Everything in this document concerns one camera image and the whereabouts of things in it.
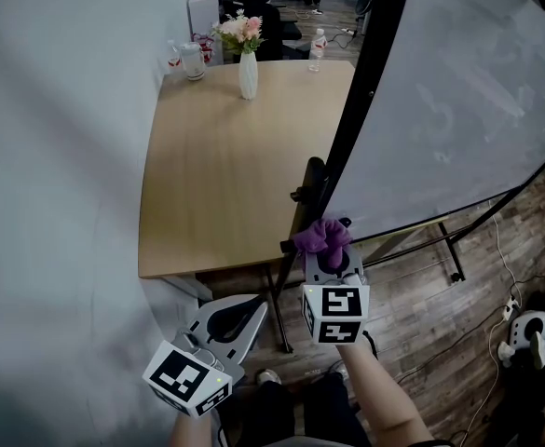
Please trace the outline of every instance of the purple cloth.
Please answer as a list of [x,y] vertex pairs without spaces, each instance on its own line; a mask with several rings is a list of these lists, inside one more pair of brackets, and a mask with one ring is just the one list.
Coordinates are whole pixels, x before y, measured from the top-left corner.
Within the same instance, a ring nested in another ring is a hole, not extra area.
[[300,251],[320,253],[331,268],[338,268],[343,261],[343,247],[352,236],[337,220],[319,219],[307,230],[293,235],[295,247]]

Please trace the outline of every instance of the wooden table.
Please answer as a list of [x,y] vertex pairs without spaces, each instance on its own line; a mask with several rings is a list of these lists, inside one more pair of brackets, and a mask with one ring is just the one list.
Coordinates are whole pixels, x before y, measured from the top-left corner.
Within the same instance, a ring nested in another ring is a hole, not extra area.
[[140,277],[258,264],[282,256],[312,156],[326,159],[354,68],[348,61],[258,63],[253,101],[238,65],[197,82],[165,78],[143,176]]

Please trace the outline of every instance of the forearm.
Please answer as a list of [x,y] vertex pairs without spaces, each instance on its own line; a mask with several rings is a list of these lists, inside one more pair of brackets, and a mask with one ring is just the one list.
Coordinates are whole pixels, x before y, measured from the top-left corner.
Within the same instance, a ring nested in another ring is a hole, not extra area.
[[209,413],[199,419],[179,413],[170,436],[170,447],[211,447],[211,416]]
[[361,410],[378,439],[383,438],[380,443],[399,445],[432,439],[416,406],[377,361],[369,346],[344,345],[338,351],[347,366]]

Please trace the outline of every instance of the water bottle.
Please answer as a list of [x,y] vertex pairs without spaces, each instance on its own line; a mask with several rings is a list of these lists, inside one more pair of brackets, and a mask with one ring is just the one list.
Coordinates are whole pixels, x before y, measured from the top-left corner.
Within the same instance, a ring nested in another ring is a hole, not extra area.
[[320,60],[324,57],[324,49],[328,42],[324,36],[323,28],[318,28],[316,35],[311,40],[311,50],[309,51],[309,71],[318,72],[320,70]]

